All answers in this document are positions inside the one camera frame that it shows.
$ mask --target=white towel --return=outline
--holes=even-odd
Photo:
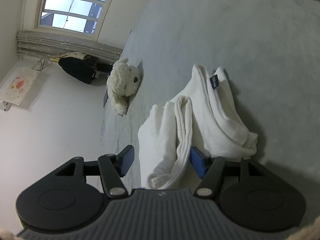
[[[235,161],[256,153],[258,135],[249,132],[237,115],[223,70],[218,68],[215,74],[219,86],[214,90],[207,69],[194,65],[185,89],[164,108],[152,107],[138,132],[142,187],[177,188],[188,164],[191,146],[207,155]],[[192,130],[187,131],[191,123]],[[189,136],[183,140],[176,132],[179,130]]]

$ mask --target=towel label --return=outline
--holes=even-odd
[[[219,85],[218,75],[215,74],[213,77],[211,77],[210,82],[211,82],[212,88],[216,89]]]

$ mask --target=paper on wall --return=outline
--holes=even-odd
[[[7,90],[0,94],[0,99],[17,106],[20,105],[38,74],[39,71],[22,67]]]

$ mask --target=stuffed toy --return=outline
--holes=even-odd
[[[128,58],[121,58],[114,63],[107,80],[112,109],[119,115],[127,114],[129,96],[137,93],[141,83],[139,69],[128,65],[127,62]]]
[[[21,237],[16,237],[8,230],[0,228],[0,239],[2,240],[23,240]]]

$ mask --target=gray curtain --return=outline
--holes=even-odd
[[[17,34],[17,41],[19,53],[40,58],[77,51],[113,65],[122,53],[122,49],[96,41],[51,33],[23,31]]]

